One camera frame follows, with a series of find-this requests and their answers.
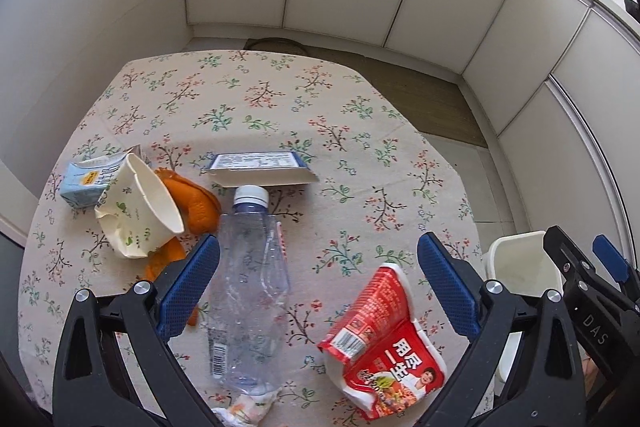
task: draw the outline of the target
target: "nutrition label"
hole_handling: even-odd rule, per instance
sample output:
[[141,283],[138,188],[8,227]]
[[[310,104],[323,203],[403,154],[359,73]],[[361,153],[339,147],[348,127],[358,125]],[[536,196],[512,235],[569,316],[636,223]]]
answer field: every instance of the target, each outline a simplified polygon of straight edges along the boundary
[[283,169],[299,167],[293,153],[257,152],[219,154],[211,169]]

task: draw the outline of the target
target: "red snack wrapper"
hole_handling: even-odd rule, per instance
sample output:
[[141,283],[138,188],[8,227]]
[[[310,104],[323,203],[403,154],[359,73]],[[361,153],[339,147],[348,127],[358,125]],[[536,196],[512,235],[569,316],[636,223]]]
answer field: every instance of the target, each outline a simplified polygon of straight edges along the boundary
[[367,419],[399,413],[444,385],[447,368],[414,318],[409,281],[385,263],[318,344],[327,375]]

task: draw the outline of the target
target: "paper cup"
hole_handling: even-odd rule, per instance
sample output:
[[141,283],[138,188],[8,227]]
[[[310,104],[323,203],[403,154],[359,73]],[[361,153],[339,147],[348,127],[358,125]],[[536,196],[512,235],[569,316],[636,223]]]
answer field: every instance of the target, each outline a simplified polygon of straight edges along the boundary
[[184,232],[174,199],[156,174],[136,155],[127,157],[95,205],[113,251],[140,259]]

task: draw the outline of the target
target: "bottle cap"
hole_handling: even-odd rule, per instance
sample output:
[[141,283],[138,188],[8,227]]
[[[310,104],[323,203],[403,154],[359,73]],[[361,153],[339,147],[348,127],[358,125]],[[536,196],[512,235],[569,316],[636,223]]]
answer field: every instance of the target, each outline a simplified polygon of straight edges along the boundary
[[269,193],[258,185],[241,185],[236,188],[234,204],[253,203],[269,208]]

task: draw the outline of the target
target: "white plastic container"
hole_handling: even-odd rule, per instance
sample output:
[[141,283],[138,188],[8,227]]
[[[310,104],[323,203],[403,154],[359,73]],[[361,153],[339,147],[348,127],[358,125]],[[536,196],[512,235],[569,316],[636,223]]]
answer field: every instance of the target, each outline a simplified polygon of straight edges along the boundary
[[[546,290],[562,293],[560,270],[543,248],[545,232],[508,235],[496,239],[484,260],[487,279],[500,281],[511,292],[540,297]],[[522,333],[511,333],[495,371],[496,393],[507,381]]]

